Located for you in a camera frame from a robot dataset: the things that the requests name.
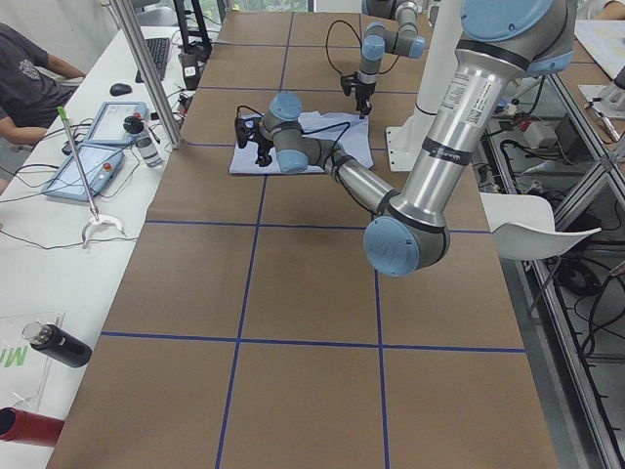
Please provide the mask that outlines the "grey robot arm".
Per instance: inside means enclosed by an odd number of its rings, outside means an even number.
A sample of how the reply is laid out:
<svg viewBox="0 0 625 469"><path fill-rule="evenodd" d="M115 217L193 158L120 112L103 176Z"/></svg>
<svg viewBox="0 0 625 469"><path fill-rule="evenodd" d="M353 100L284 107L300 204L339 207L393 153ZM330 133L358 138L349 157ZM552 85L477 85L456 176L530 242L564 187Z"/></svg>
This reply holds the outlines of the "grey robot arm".
<svg viewBox="0 0 625 469"><path fill-rule="evenodd" d="M299 122L301 102L290 92L275 95L266 112L237 117L237 144L254 143L257 164L276 162L284 174L321 168L373 213L363 245L378 272L403 277L427 268L448 250L444 208L503 92L514 79L569 65L576 12L573 1L461 4L456 69L401 190L360 164L338 141L308 137Z"/></svg>
<svg viewBox="0 0 625 469"><path fill-rule="evenodd" d="M418 32L417 20L427 6L427 1L361 2L361 11L365 15L395 20L398 27L397 30L389 30L380 22L370 23L361 39L359 69L350 75L341 76L344 94L355 94L355 108L360 119L371 111L370 98L375 91L383 57L392 54L418 59L423 54L426 39Z"/></svg>

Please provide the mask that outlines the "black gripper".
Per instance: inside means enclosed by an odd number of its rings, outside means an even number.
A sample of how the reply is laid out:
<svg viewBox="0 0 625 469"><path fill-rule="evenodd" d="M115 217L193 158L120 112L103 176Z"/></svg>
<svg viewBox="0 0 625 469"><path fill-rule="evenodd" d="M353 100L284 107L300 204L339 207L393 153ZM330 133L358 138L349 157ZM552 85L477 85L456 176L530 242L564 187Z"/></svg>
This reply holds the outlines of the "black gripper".
<svg viewBox="0 0 625 469"><path fill-rule="evenodd" d="M357 72L340 77L340 86L345 96L355 92L356 110L359 118L364 119L371 112L370 97L375 91L376 81L363 82Z"/></svg>
<svg viewBox="0 0 625 469"><path fill-rule="evenodd" d="M273 143L262 133L261 117L236 117L234 130L237 146L244 149L248 143L257 145L257 158L255 164L259 167L268 167L272 163L271 149Z"/></svg>

